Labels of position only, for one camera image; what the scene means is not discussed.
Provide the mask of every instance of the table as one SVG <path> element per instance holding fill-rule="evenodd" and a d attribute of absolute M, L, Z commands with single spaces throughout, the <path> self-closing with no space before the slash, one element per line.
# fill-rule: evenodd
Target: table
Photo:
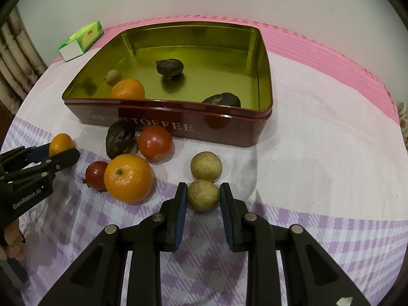
<path fill-rule="evenodd" d="M 61 95 L 119 32 L 176 20 L 235 22 L 261 30 L 273 77 L 272 117 L 251 148 L 174 139 L 173 158 L 152 165 L 154 195 L 127 205 L 82 184 L 88 164 L 107 160 L 107 128 L 81 124 Z M 201 15 L 108 28 L 85 55 L 67 63 L 56 60 L 49 67 L 14 119 L 2 152 L 45 144 L 61 132 L 76 141 L 80 160 L 58 173 L 54 194 L 20 219 L 29 274 L 22 294 L 29 306 L 38 304 L 107 224 L 137 224 L 174 196 L 178 182 L 190 183 L 189 162 L 203 150 L 223 162 L 218 184 L 229 182 L 234 196 L 271 224 L 307 228 L 372 305 L 398 275 L 408 242 L 408 158 L 395 104 L 376 76 L 301 34 Z M 162 254 L 161 271 L 163 305 L 245 304 L 246 258 L 229 251 L 219 209 L 206 214 L 188 210 L 180 250 Z"/>

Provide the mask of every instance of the cherry tomato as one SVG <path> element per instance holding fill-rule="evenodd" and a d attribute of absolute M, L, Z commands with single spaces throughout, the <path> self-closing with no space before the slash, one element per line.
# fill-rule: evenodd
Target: cherry tomato
<path fill-rule="evenodd" d="M 85 171 L 85 180 L 84 182 L 91 188 L 102 191 L 105 190 L 105 183 L 103 181 L 103 176 L 105 174 L 106 167 L 108 166 L 107 162 L 104 161 L 95 161 L 92 162 Z"/>
<path fill-rule="evenodd" d="M 164 127 L 152 125 L 141 132 L 139 149 L 146 159 L 157 162 L 171 153 L 173 138 Z"/>

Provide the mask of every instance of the orange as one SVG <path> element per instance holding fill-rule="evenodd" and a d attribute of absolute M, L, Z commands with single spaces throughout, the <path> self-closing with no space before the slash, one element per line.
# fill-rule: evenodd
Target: orange
<path fill-rule="evenodd" d="M 73 147 L 75 147 L 75 144 L 71 137 L 66 133 L 60 133 L 52 139 L 48 154 L 55 155 Z"/>
<path fill-rule="evenodd" d="M 121 154 L 108 164 L 104 183 L 114 198 L 133 203 L 148 195 L 153 185 L 153 173 L 145 159 L 134 154 Z"/>
<path fill-rule="evenodd" d="M 137 79 L 123 79 L 112 87 L 110 98 L 144 99 L 144 87 Z"/>

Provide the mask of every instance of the pink fabric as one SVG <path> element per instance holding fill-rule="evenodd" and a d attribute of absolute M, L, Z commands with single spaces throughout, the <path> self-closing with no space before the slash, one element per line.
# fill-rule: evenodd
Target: pink fabric
<path fill-rule="evenodd" d="M 368 101 L 380 109 L 382 113 L 399 124 L 395 102 L 378 77 L 358 66 L 357 63 L 343 54 L 340 54 L 323 44 L 309 39 L 302 34 L 266 23 L 258 23 L 246 19 L 230 18 L 226 16 L 219 17 L 206 15 L 177 15 L 142 19 L 104 29 L 105 33 L 94 43 L 92 49 L 103 47 L 117 34 L 129 28 L 172 21 L 217 21 L 254 26 L 260 29 L 266 49 L 269 52 L 309 66 L 321 73 L 333 77 L 344 85 L 357 90 Z M 53 63 L 61 60 L 62 58 L 58 57 Z"/>

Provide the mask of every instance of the screw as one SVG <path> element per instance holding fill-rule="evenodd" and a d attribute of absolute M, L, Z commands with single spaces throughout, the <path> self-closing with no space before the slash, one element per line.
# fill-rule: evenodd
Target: screw
<path fill-rule="evenodd" d="M 254 214 L 254 213 L 246 213 L 244 217 L 245 217 L 245 219 L 247 221 L 255 221 L 256 220 L 256 214 Z"/>
<path fill-rule="evenodd" d="M 298 225 L 298 224 L 294 224 L 294 225 L 292 225 L 292 231 L 294 232 L 294 233 L 302 233 L 303 232 L 303 228 L 300 226 L 300 225 Z"/>
<path fill-rule="evenodd" d="M 160 221 L 164 220 L 164 215 L 161 214 L 161 213 L 153 214 L 153 215 L 152 215 L 152 220 L 153 220 L 154 222 L 160 222 Z"/>
<path fill-rule="evenodd" d="M 115 231 L 116 231 L 116 226 L 114 226 L 113 224 L 110 224 L 105 227 L 105 232 L 109 235 L 113 234 Z"/>

